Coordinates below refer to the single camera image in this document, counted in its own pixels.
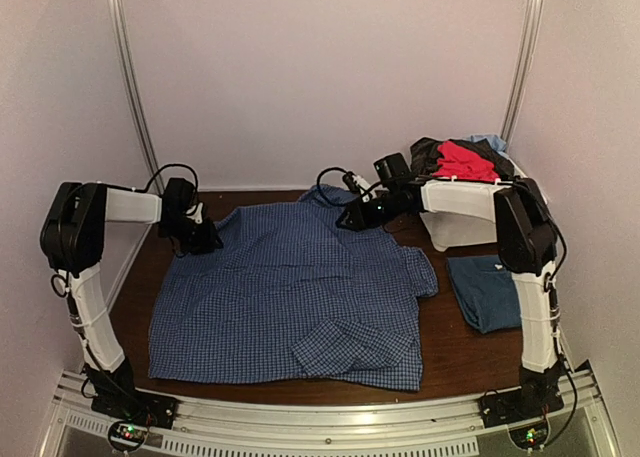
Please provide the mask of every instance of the wooden floor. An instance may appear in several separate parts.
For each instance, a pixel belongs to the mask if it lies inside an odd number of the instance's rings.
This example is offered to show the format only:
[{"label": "wooden floor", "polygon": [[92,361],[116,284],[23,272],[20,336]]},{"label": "wooden floor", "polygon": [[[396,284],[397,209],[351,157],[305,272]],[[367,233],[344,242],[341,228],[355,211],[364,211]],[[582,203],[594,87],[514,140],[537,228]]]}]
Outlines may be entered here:
[{"label": "wooden floor", "polygon": [[[300,192],[228,192],[201,194],[209,215],[220,220],[234,208],[296,200]],[[118,340],[131,360],[138,388],[182,396],[263,404],[367,404],[451,397],[518,384],[522,351],[519,330],[489,335],[469,327],[453,294],[445,255],[433,249],[418,217],[402,217],[387,230],[401,245],[420,247],[433,264],[440,292],[420,302],[420,337],[424,375],[416,393],[392,392],[333,380],[294,380],[251,385],[214,385],[150,379],[148,331],[151,313],[172,260],[171,244],[147,237],[112,312]],[[493,246],[451,249],[447,256],[495,253]]]}]

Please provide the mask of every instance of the red garment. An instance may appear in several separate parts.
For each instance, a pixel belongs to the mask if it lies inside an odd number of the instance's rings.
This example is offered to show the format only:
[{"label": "red garment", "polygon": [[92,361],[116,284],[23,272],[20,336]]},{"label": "red garment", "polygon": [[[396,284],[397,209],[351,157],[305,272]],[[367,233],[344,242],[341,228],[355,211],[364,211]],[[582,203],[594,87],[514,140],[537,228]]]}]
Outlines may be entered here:
[{"label": "red garment", "polygon": [[493,171],[493,162],[483,159],[475,152],[447,141],[438,147],[444,157],[438,159],[440,168],[434,177],[453,177],[461,180],[494,182],[500,177]]}]

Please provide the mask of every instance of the clothing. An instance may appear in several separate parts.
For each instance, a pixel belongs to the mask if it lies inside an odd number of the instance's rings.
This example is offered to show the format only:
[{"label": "clothing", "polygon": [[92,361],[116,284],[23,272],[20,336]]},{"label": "clothing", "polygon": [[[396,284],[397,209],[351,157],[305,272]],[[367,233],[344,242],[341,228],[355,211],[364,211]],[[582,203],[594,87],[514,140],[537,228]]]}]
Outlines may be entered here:
[{"label": "clothing", "polygon": [[[515,176],[513,163],[500,155],[497,149],[506,149],[506,143],[497,135],[472,135],[468,139],[455,139],[450,142],[470,150],[485,160],[494,164],[496,172],[502,180],[512,180]],[[438,147],[443,142],[440,140],[423,137],[415,142],[411,150],[411,170],[421,175],[433,175],[438,171],[438,159],[442,154]]]},{"label": "clothing", "polygon": [[483,334],[520,327],[518,292],[497,255],[452,257],[447,270],[464,320]]},{"label": "clothing", "polygon": [[[332,201],[353,194],[323,186]],[[420,249],[338,229],[311,190],[236,209],[223,249],[174,259],[150,331],[150,377],[253,383],[327,377],[418,390],[418,302],[438,290]]]},{"label": "clothing", "polygon": [[439,169],[434,177],[457,177],[461,180],[495,182],[500,177],[493,171],[493,163],[475,152],[464,149],[448,140],[438,147],[443,158],[438,159]]}]

